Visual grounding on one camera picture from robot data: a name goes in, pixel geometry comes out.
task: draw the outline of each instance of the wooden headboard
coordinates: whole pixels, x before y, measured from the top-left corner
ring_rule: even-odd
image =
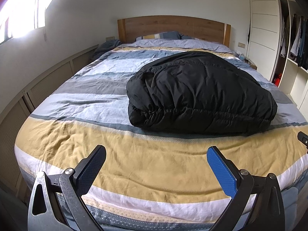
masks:
[[[178,31],[183,35],[219,42],[229,47],[231,25],[195,17],[146,16],[119,19],[118,31],[122,43],[133,43],[139,36]]]

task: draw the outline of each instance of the blue textured pad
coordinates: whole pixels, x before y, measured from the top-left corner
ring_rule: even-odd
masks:
[[[206,158],[224,193],[233,198],[237,191],[235,177],[212,147],[208,149]]]

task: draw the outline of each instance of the black puffer jacket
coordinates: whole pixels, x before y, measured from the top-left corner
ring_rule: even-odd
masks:
[[[126,90],[131,124],[152,131],[252,134],[266,130],[277,112],[251,75],[201,51],[143,66]]]

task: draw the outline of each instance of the wall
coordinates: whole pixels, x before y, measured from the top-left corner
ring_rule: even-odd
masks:
[[[230,48],[246,49],[249,0],[52,0],[46,26],[0,45],[0,112],[29,82],[63,59],[106,37],[118,37],[117,19],[180,15],[231,24]]]

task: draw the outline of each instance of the bed sheet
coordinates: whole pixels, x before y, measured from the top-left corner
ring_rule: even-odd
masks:
[[[39,171],[62,173],[101,144],[107,159],[83,200],[102,227],[206,230],[230,201],[206,162],[207,148],[215,145],[238,168],[258,176],[277,175],[291,230],[308,205],[307,149],[297,140],[299,131],[308,133],[308,124],[290,99],[248,64],[230,53],[210,51],[272,93],[278,111],[266,132],[184,135],[148,132],[130,124],[128,79],[151,61],[194,50],[209,51],[198,40],[123,44],[61,85],[35,109],[16,138],[15,155],[29,187]]]

